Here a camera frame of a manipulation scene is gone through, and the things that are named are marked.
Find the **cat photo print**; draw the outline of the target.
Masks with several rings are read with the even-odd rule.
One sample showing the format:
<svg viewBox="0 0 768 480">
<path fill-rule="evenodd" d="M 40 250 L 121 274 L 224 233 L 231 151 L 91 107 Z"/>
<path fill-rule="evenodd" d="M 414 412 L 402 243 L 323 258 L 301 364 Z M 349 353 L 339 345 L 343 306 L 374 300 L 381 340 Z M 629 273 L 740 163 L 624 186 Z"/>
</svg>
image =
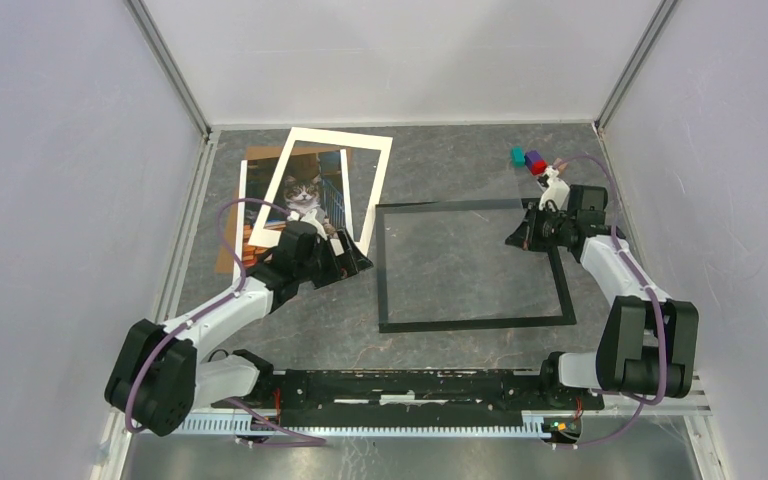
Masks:
<svg viewBox="0 0 768 480">
<path fill-rule="evenodd" d="M 280 159 L 282 147 L 255 146 L 246 150 L 240 167 L 240 197 L 264 199 Z M 270 202 L 279 207 L 297 212 L 304 216 L 313 211 L 323 225 L 326 234 L 336 238 L 336 230 L 345 230 L 353 234 L 351 219 L 352 207 L 348 192 L 348 167 L 351 161 L 348 148 L 325 146 L 294 147 L 282 173 L 278 173 L 278 189 Z M 244 210 L 239 215 L 238 206 L 231 207 L 225 235 L 228 240 L 234 236 L 237 242 L 237 255 L 242 260 L 247 273 L 258 262 L 269 247 L 260 247 L 250 242 L 255 223 L 260 215 L 261 205 L 242 204 Z M 285 227 L 286 216 L 270 210 L 264 228 L 281 231 Z M 229 258 L 220 251 L 216 272 L 222 273 L 233 269 L 234 277 L 239 276 L 239 268 L 231 267 Z"/>
</svg>

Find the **white mat board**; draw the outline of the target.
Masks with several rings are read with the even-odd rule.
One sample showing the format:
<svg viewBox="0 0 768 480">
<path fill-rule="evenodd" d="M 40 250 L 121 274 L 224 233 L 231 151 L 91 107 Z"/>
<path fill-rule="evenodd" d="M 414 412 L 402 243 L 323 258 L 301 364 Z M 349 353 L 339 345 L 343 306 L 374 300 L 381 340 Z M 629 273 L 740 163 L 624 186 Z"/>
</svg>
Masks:
<svg viewBox="0 0 768 480">
<path fill-rule="evenodd" d="M 359 251 L 362 254 L 367 255 L 374 231 L 376 206 L 378 205 L 381 197 L 387 172 L 387 166 L 389 163 L 393 142 L 392 138 L 333 130 L 292 127 L 281 150 L 280 156 L 278 157 L 273 178 L 270 181 L 269 187 L 265 193 L 264 200 L 266 202 L 272 202 L 275 198 L 275 195 L 278 193 L 280 183 L 278 175 L 282 174 L 286 169 L 295 143 L 299 141 L 312 142 L 329 146 L 347 147 L 352 149 L 372 150 L 379 153 L 375 167 L 375 176 L 371 186 L 369 202 L 364 215 L 364 223 L 362 225 L 359 239 L 355 240 L 355 245 L 358 247 Z"/>
</svg>

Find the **black picture frame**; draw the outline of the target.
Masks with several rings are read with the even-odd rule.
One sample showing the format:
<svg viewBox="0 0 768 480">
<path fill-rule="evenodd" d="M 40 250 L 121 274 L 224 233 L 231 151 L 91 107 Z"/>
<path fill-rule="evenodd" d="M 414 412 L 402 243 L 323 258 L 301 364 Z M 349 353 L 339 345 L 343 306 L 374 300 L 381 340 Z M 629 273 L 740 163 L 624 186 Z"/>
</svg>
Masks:
<svg viewBox="0 0 768 480">
<path fill-rule="evenodd" d="M 378 204 L 376 206 L 375 236 L 376 236 L 376 286 L 378 308 L 378 331 L 390 333 L 422 333 L 469 330 L 495 330 L 511 328 L 536 328 L 573 326 L 577 318 L 569 291 L 563 262 L 557 248 L 545 252 L 551 267 L 557 297 L 560 305 L 558 315 L 507 317 L 491 319 L 460 319 L 445 321 L 410 321 L 392 323 L 389 320 L 385 220 L 388 215 L 460 212 L 482 210 L 514 210 L 523 209 L 521 199 L 486 199 L 486 200 L 457 200 L 445 202 L 406 202 Z"/>
</svg>

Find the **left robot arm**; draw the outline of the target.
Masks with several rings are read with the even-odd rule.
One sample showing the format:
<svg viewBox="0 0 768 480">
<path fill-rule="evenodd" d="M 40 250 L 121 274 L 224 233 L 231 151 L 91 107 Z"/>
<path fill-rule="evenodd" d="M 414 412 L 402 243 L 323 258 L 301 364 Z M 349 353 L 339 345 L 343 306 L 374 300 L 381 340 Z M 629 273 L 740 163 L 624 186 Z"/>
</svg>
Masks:
<svg viewBox="0 0 768 480">
<path fill-rule="evenodd" d="M 263 319 L 293 298 L 304 283 L 319 289 L 372 267 L 340 230 L 323 237 L 310 223 L 291 221 L 231 287 L 199 308 L 163 324 L 147 319 L 128 331 L 104 390 L 105 400 L 125 415 L 131 433 L 174 432 L 192 409 L 228 398 L 250 407 L 274 394 L 269 364 L 252 354 L 207 356 L 232 334 Z"/>
</svg>

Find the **clear acrylic sheet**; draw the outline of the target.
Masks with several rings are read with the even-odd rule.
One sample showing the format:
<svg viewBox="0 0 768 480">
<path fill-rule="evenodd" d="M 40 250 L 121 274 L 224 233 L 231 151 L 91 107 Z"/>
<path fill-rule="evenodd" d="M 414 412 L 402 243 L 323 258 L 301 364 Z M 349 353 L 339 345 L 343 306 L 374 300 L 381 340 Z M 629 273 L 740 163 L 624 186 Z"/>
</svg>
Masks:
<svg viewBox="0 0 768 480">
<path fill-rule="evenodd" d="M 521 199 L 513 175 L 438 201 Z M 505 244 L 523 209 L 388 215 L 389 320 L 445 321 L 558 315 L 546 253 Z"/>
</svg>

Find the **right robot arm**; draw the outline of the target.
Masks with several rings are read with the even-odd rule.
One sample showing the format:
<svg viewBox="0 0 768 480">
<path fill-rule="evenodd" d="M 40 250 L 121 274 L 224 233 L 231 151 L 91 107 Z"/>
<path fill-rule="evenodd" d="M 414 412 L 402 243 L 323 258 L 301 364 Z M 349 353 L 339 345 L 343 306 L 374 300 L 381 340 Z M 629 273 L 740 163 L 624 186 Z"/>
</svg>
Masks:
<svg viewBox="0 0 768 480">
<path fill-rule="evenodd" d="M 610 305 L 595 351 L 555 352 L 545 361 L 537 392 L 551 408 L 566 406 L 578 388 L 646 404 L 691 391 L 699 312 L 645 273 L 618 227 L 607 223 L 607 200 L 605 188 L 585 185 L 572 186 L 565 205 L 526 199 L 523 221 L 506 240 L 533 252 L 567 249 Z"/>
</svg>

